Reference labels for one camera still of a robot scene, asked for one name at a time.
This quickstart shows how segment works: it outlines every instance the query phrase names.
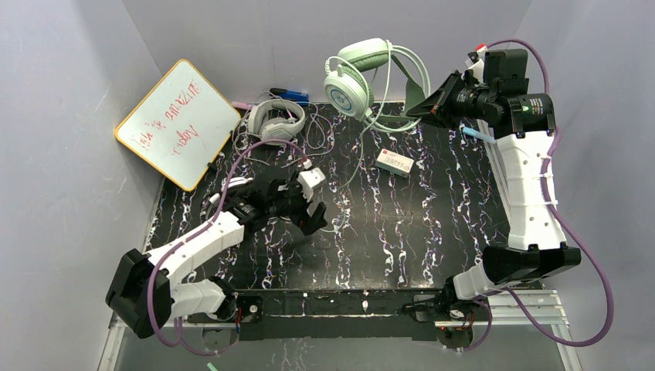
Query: blue object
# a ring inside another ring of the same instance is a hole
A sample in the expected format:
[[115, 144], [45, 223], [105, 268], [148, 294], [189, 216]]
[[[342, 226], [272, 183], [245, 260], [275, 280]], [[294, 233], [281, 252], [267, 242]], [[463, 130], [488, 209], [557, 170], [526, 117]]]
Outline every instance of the blue object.
[[299, 91], [280, 89], [279, 87], [271, 87], [269, 91], [280, 98], [296, 102], [300, 106], [306, 106], [309, 104], [309, 95]]
[[496, 139], [494, 137], [491, 137], [490, 135], [482, 134], [477, 130], [474, 130], [472, 128], [463, 128], [462, 133], [469, 135], [471, 137], [475, 137], [480, 139], [481, 141], [485, 141], [487, 143], [491, 143], [492, 145], [496, 144]]

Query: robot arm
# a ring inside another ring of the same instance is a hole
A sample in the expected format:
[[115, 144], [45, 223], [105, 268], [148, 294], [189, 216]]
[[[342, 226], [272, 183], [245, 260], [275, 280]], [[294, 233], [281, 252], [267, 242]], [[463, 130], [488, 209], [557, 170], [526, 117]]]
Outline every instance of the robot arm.
[[270, 218], [287, 216], [310, 235], [328, 223], [325, 205], [318, 203], [310, 213], [314, 191], [325, 181], [311, 161], [291, 180], [234, 179], [228, 185], [226, 202], [215, 221], [206, 221], [184, 236], [147, 253], [133, 249], [120, 260], [105, 302], [140, 338], [153, 335], [146, 306], [148, 278], [159, 260], [182, 243], [155, 276], [153, 302], [158, 325], [170, 318], [208, 313], [229, 317], [236, 290], [219, 277], [183, 284], [182, 280], [209, 258], [241, 243], [244, 236], [266, 226]]
[[528, 55], [522, 49], [469, 54], [468, 69], [451, 73], [441, 87], [408, 112], [424, 124], [457, 128], [464, 118], [494, 129], [507, 177], [510, 234], [506, 247], [489, 246], [482, 261], [446, 280], [436, 306], [449, 311], [481, 295], [521, 282], [550, 277], [580, 264], [580, 250], [566, 245], [559, 222], [546, 202], [541, 180], [554, 195], [551, 169], [541, 164], [553, 141], [555, 115], [547, 94], [528, 94]]

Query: table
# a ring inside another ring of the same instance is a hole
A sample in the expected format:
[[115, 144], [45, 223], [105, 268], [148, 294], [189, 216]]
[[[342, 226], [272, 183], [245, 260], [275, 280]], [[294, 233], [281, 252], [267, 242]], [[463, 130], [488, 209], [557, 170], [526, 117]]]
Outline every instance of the table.
[[[484, 144], [459, 131], [419, 125], [400, 134], [367, 133], [365, 160], [353, 182], [338, 190], [355, 170], [362, 123], [340, 115], [329, 104], [309, 106], [330, 119], [334, 130], [324, 156], [313, 157], [327, 176], [317, 196], [326, 202], [333, 226], [305, 237], [290, 222], [270, 222], [262, 231], [203, 264], [188, 278], [201, 281], [219, 275], [236, 288], [431, 288], [472, 267], [488, 244], [505, 245], [509, 225]], [[402, 104], [386, 104], [386, 114], [398, 114]], [[322, 137], [314, 126], [307, 140]], [[201, 222], [208, 198], [221, 188], [237, 154], [249, 139], [231, 141], [193, 192], [165, 180], [147, 249], [174, 240]], [[306, 153], [305, 138], [298, 144]], [[405, 179], [374, 166], [382, 149], [416, 160]], [[241, 176], [288, 177], [293, 167], [281, 169], [296, 157], [278, 147], [258, 148], [254, 158], [271, 166], [246, 161]]]

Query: gray wall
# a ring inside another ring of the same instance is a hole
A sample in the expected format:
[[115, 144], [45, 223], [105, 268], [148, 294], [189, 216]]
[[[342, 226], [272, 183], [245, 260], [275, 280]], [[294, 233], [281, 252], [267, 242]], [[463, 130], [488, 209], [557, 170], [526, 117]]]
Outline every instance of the gray wall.
[[[514, 35], [530, 1], [408, 0], [124, 0], [160, 71], [187, 58], [228, 100], [251, 101], [282, 87], [326, 101], [324, 63], [339, 49], [381, 37], [409, 47], [438, 87], [478, 44]], [[375, 96], [384, 94], [385, 70]], [[404, 76], [392, 71], [390, 99]]]
[[113, 129], [161, 73], [120, 0], [0, 2], [0, 368], [95, 369], [161, 177]]
[[[540, 51], [550, 74], [563, 135], [553, 160], [558, 208], [614, 290], [611, 332], [578, 351], [590, 370], [653, 369], [655, 359], [653, 19], [655, 3], [645, 0], [539, 1], [517, 32]], [[538, 82], [537, 68], [532, 72]], [[591, 264], [584, 259], [549, 284], [562, 296], [572, 337], [595, 335], [606, 306]]]

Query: marker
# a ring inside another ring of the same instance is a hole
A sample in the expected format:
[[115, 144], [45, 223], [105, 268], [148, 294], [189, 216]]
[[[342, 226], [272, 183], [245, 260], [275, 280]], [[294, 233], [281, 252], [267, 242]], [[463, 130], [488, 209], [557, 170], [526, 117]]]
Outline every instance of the marker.
[[471, 128], [463, 128], [462, 133], [469, 135], [474, 138], [478, 138], [481, 141], [485, 141], [487, 143], [491, 143], [492, 145], [496, 144], [496, 139], [494, 137], [491, 137], [490, 135], [482, 134], [477, 130], [471, 129]]

